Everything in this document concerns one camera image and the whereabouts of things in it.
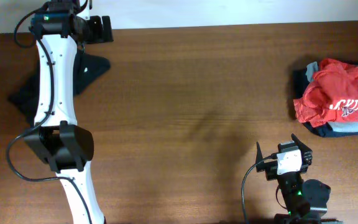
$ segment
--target navy fabric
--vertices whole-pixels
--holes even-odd
[[[295,98],[299,99],[302,98],[303,93],[305,92],[306,88],[310,84],[306,76],[307,69],[296,70],[293,72],[293,81],[294,81],[294,91],[295,91]],[[333,131],[332,127],[326,123],[324,125],[318,127],[312,127],[310,122],[302,123],[310,132],[315,135],[321,136],[323,138],[338,138],[344,136],[354,136],[358,135],[358,132],[355,133],[342,133],[342,132],[335,132]]]
[[[110,62],[108,59],[83,54],[80,50],[77,51],[73,67],[73,96],[81,94],[89,84],[109,69]],[[34,117],[38,107],[40,92],[39,74],[40,67],[38,62],[34,74],[24,83],[18,92],[8,97],[8,100],[24,114],[26,121],[31,126],[34,125]]]

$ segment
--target wire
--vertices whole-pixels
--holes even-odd
[[[242,214],[244,215],[244,220],[246,222],[246,224],[249,224],[248,222],[248,218],[247,218],[247,212],[246,212],[246,201],[244,199],[244,188],[245,188],[245,185],[246,185],[246,179],[247,179],[247,176],[248,174],[251,173],[251,171],[259,164],[263,163],[264,161],[268,160],[268,159],[273,159],[274,156],[276,155],[276,153],[273,153],[272,155],[270,156],[267,156],[265,158],[263,158],[261,161],[255,163],[254,165],[252,165],[248,171],[246,172],[243,180],[242,180],[242,185],[241,185],[241,200],[242,200]]]
[[[42,50],[44,51],[45,53],[45,56],[47,57],[47,60],[48,60],[48,66],[49,66],[49,71],[50,71],[50,103],[49,103],[49,108],[48,108],[48,111],[45,112],[45,117],[41,120],[41,122],[37,123],[34,127],[30,128],[30,129],[27,129],[26,131],[24,131],[22,134],[18,135],[16,138],[14,138],[13,140],[11,140],[9,142],[9,144],[7,145],[7,148],[6,148],[6,161],[9,165],[9,168],[13,171],[13,173],[15,173],[15,175],[17,175],[18,177],[20,177],[21,179],[23,180],[26,180],[26,181],[29,181],[29,182],[44,182],[44,181],[50,181],[50,180],[67,180],[69,181],[69,183],[71,183],[71,185],[74,187],[74,189],[76,190],[78,196],[80,196],[80,199],[85,207],[85,210],[86,210],[86,214],[88,216],[88,220],[89,220],[89,224],[92,224],[92,219],[91,219],[91,214],[90,214],[90,211],[89,211],[89,208],[85,202],[85,199],[84,197],[82,196],[80,190],[78,189],[77,185],[74,183],[74,180],[69,178],[69,177],[46,177],[46,178],[38,178],[38,179],[33,179],[33,178],[28,178],[26,176],[24,176],[23,174],[21,174],[13,165],[12,161],[11,161],[11,157],[10,157],[10,151],[11,151],[11,148],[12,146],[15,144],[15,142],[17,142],[18,140],[26,137],[27,135],[29,135],[30,133],[36,131],[37,129],[39,129],[41,127],[41,125],[43,125],[46,120],[49,119],[50,115],[53,113],[53,103],[54,103],[54,100],[55,100],[55,85],[54,85],[54,76],[53,76],[53,67],[52,67],[52,60],[50,59],[50,56],[48,54],[48,51],[47,49],[45,48],[44,44],[42,43],[42,41],[37,38],[37,37],[34,37],[34,41],[32,43],[32,45],[22,45],[20,44],[17,39],[16,39],[16,34],[17,34],[17,30],[18,28],[20,27],[20,25],[23,23],[23,21],[28,18],[29,16],[31,16],[32,14],[36,13],[38,10],[42,10],[43,7],[41,7],[40,9],[37,9],[37,10],[34,10],[30,13],[28,13],[28,15],[26,15],[25,17],[23,17],[23,19],[20,20],[20,22],[18,23],[18,25],[16,26],[15,28],[15,32],[14,32],[14,41],[15,43],[20,46],[20,47],[23,47],[23,48],[29,48],[29,47],[32,47],[36,42],[39,43],[39,45],[41,46]]]
[[[276,189],[276,201],[277,201],[277,203],[278,203],[282,208],[284,208],[284,209],[286,210],[287,208],[284,207],[284,206],[278,201],[278,197],[277,197],[278,190],[280,190],[280,186],[279,186],[279,185],[277,186],[277,189]]]

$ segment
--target dark folded cloth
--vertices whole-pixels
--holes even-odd
[[[358,62],[346,62],[346,63],[352,63],[354,65],[358,65]],[[306,88],[310,84],[306,77],[306,71],[307,69],[302,70],[296,70],[293,71],[293,81],[294,81],[294,91],[295,91],[295,98],[299,99],[302,98],[303,93],[305,92]],[[318,127],[312,127],[310,122],[302,123],[310,132],[312,132],[315,135],[321,136],[323,138],[338,138],[338,137],[344,137],[344,136],[353,136],[358,135],[358,132],[354,133],[343,133],[343,132],[335,132],[333,131],[332,127],[326,123],[322,126]]]
[[[83,54],[80,50],[77,51],[73,68],[73,96],[81,94],[89,84],[109,69],[110,62],[108,59]],[[8,97],[8,100],[24,114],[26,121],[31,126],[34,124],[34,117],[37,113],[39,91],[40,67],[38,62],[34,74],[17,93]]]

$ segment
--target stack of clothes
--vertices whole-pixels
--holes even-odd
[[[324,59],[293,73],[296,117],[321,137],[358,134],[358,62]]]

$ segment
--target black cloth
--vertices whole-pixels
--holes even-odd
[[[86,87],[110,69],[108,59],[83,54],[77,51],[73,67],[73,96],[81,94]],[[37,113],[40,91],[39,62],[34,74],[24,83],[20,90],[9,95],[8,100],[13,103],[25,116],[26,121],[33,126]]]
[[[358,62],[350,62],[351,64],[358,65]],[[306,77],[306,71],[307,69],[302,70],[296,70],[293,71],[293,81],[294,81],[294,94],[296,99],[300,99],[303,96],[303,93],[305,92],[306,88],[310,84]],[[338,138],[338,137],[344,137],[344,136],[354,136],[358,135],[358,132],[354,133],[342,133],[342,132],[335,132],[333,131],[332,127],[326,123],[324,125],[318,126],[318,127],[312,127],[310,122],[302,123],[310,132],[312,132],[315,135],[321,136],[323,138]]]

